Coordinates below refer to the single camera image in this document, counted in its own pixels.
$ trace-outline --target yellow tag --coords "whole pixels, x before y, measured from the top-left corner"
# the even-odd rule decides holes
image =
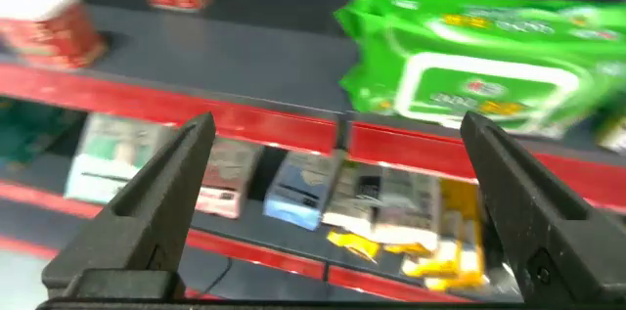
[[[369,241],[361,236],[354,234],[341,234],[331,231],[328,240],[337,245],[347,248],[349,251],[367,259],[376,262],[374,257],[379,252],[380,245]]]
[[[409,253],[419,256],[430,256],[432,252],[423,247],[421,244],[408,244],[408,245],[385,245],[384,249],[393,253]]]

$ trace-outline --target small box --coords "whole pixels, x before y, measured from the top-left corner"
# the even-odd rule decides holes
[[[289,152],[268,190],[263,213],[315,230],[343,157],[340,151],[333,157]]]
[[[66,198],[108,203],[172,133],[158,124],[91,113],[71,164]]]
[[[239,217],[262,149],[263,146],[258,144],[216,138],[196,210],[228,218]]]
[[[0,0],[0,29],[18,54],[42,66],[88,66],[106,50],[81,0]]]

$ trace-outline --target red shelf edge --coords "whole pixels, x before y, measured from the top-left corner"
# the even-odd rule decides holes
[[[475,182],[470,159],[462,140],[457,138],[353,122],[348,152],[351,159],[370,164]],[[534,155],[593,206],[626,212],[626,195],[619,194],[626,167]]]
[[[325,155],[329,155],[335,145],[336,122],[329,119],[29,66],[0,63],[0,73],[0,93],[8,97],[170,126],[179,126],[212,111],[217,133],[228,138]]]
[[[471,302],[468,299],[454,295],[407,285],[364,272],[348,270],[339,266],[329,267],[329,283],[393,300],[410,302]]]
[[[28,243],[11,238],[0,236],[0,250],[7,250],[15,253],[23,253],[50,260],[54,258],[59,251],[50,247],[39,244]],[[185,297],[198,299],[221,299],[219,296],[212,294],[201,294],[199,291],[191,288],[185,290]]]
[[[81,218],[93,218],[102,209],[100,206],[91,203],[64,199],[55,194],[3,180],[0,180],[0,198]],[[208,232],[195,229],[189,230],[186,244],[205,251],[216,252],[243,261],[277,268],[318,280],[321,280],[324,274],[324,264],[320,261],[214,236]]]

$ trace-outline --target blue box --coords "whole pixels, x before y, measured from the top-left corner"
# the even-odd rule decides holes
[[[267,192],[263,214],[314,231],[343,157],[341,151],[332,157],[289,152]]]

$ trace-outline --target green package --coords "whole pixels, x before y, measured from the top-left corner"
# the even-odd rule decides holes
[[[358,111],[458,128],[466,111],[559,137],[625,85],[626,3],[352,0],[361,50],[342,80]]]

